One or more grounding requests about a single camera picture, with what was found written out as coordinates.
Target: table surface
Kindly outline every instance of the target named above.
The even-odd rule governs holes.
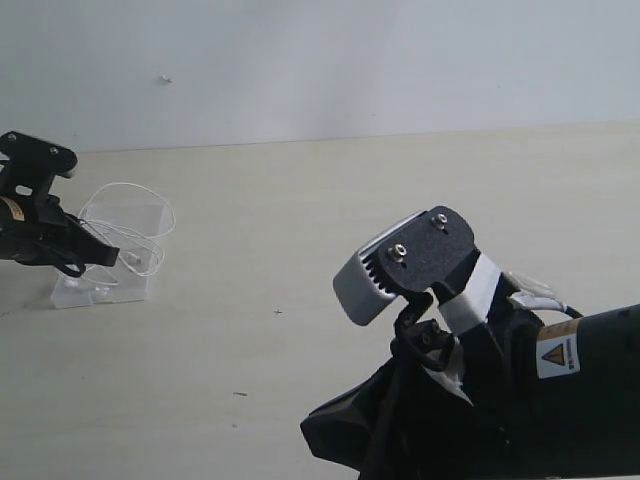
[[[352,325],[343,262],[444,204],[586,313],[637,303],[639,142],[626,122],[81,155],[65,208],[136,182],[178,226],[144,302],[55,310],[54,272],[1,265],[0,477],[355,479],[299,430],[389,356],[395,306]]]

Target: transparent container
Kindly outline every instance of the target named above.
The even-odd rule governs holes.
[[[111,225],[133,229],[147,237],[160,235],[171,226],[169,208],[160,202],[146,203],[98,203],[87,210],[87,218]],[[139,276],[131,272],[124,262],[137,272],[155,269],[158,255],[147,240],[129,239],[113,230],[99,225],[85,227],[91,233],[97,229],[112,245],[121,249],[120,257],[113,267],[87,265],[83,278],[60,275],[51,294],[56,308],[90,306],[101,303],[121,303],[146,300],[151,296],[158,273]],[[154,238],[160,245],[162,239]]]

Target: bolt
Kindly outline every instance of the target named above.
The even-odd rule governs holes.
[[[447,222],[447,216],[444,213],[439,213],[431,219],[431,223],[433,223],[433,226],[438,230],[444,230],[444,227],[447,226]]]
[[[404,248],[404,245],[400,243],[396,243],[393,247],[387,250],[387,254],[389,258],[397,263],[402,263],[404,257],[407,255],[407,249]]]

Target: white wire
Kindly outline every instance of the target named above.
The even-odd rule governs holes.
[[[134,188],[138,188],[141,190],[144,190],[145,192],[153,195],[154,197],[156,197],[158,200],[160,200],[169,210],[169,213],[171,215],[171,226],[167,229],[167,231],[159,233],[157,235],[144,235],[142,233],[140,233],[139,231],[130,228],[130,227],[125,227],[123,225],[115,225],[113,223],[110,222],[105,222],[103,220],[98,220],[98,219],[93,219],[93,218],[89,218],[87,217],[87,215],[90,213],[90,207],[93,204],[93,201],[95,200],[95,198],[105,189],[110,188],[110,187],[116,187],[116,186],[125,186],[125,187],[134,187]],[[82,208],[80,209],[79,213],[78,213],[78,219],[80,220],[80,223],[82,225],[84,225],[85,227],[89,228],[92,230],[93,234],[96,235],[97,237],[99,237],[103,242],[105,242],[106,244],[114,247],[116,246],[108,237],[107,237],[107,233],[113,233],[113,234],[117,234],[120,235],[122,238],[125,238],[128,242],[133,243],[134,245],[137,245],[139,248],[141,248],[142,250],[145,250],[147,252],[149,252],[149,254],[151,255],[151,260],[149,261],[149,268],[144,271],[144,272],[140,272],[138,271],[135,267],[133,267],[131,264],[129,264],[129,262],[127,262],[126,258],[125,258],[125,254],[129,254],[129,257],[133,256],[133,257],[138,257],[137,255],[135,255],[131,250],[132,249],[120,249],[120,251],[118,252],[118,260],[120,262],[122,262],[122,264],[124,265],[124,267],[129,270],[129,272],[131,272],[132,274],[138,276],[138,277],[142,277],[142,278],[147,278],[147,277],[151,277],[155,274],[158,273],[158,271],[160,270],[160,267],[162,266],[162,264],[164,263],[164,259],[165,259],[165,252],[164,249],[154,240],[165,237],[167,235],[169,235],[176,227],[176,214],[175,211],[173,210],[173,208],[171,207],[171,205],[169,204],[169,202],[167,202],[164,198],[162,198],[162,196],[160,196],[158,193],[154,192],[153,190],[151,190],[150,188],[147,188],[145,186],[142,185],[138,185],[137,183],[129,183],[129,182],[111,182],[111,183],[107,183],[103,186],[101,186],[98,190],[96,190],[94,192],[93,195],[91,195],[91,197],[89,197],[89,200],[87,200],[87,202],[82,206]],[[100,270],[102,270],[106,275],[110,276],[111,278],[113,278],[113,282],[102,282],[99,280],[94,280],[91,278],[86,278],[84,275],[81,277],[81,279],[83,281],[86,281],[88,283],[92,283],[95,285],[103,285],[103,286],[117,286],[119,284],[118,279],[115,278],[113,275],[111,275],[111,273],[108,271],[107,268],[105,268],[102,265],[92,265],[90,267],[87,268],[87,272],[98,268]],[[63,277],[63,278],[69,278],[71,279],[71,277],[68,277],[67,275],[64,275],[61,272],[58,272],[58,274]]]

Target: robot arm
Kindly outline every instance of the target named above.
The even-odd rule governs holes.
[[[640,474],[640,305],[582,318],[499,269],[445,207],[359,249],[334,290],[358,325],[407,306],[392,358],[302,422],[315,456],[361,480]],[[450,332],[419,321],[428,292]],[[545,326],[536,309],[575,318]]]
[[[18,132],[0,137],[8,157],[0,171],[0,260],[52,265],[80,277],[87,264],[113,266],[118,249],[82,227],[49,194],[56,176],[71,178],[76,155],[60,145]]]

